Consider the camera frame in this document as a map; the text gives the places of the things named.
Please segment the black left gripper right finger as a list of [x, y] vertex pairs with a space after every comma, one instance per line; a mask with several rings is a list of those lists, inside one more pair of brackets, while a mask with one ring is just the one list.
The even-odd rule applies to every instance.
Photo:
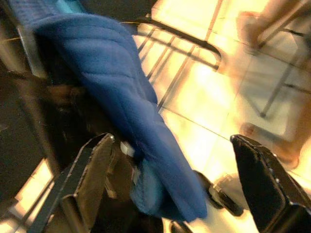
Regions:
[[311, 199], [265, 146], [232, 135], [242, 191], [260, 233], [309, 233]]

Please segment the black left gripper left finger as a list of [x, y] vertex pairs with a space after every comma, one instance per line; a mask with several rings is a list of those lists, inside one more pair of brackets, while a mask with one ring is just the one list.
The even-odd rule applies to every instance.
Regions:
[[87, 141], [54, 182], [30, 233], [89, 233], [105, 189], [115, 137], [100, 134]]

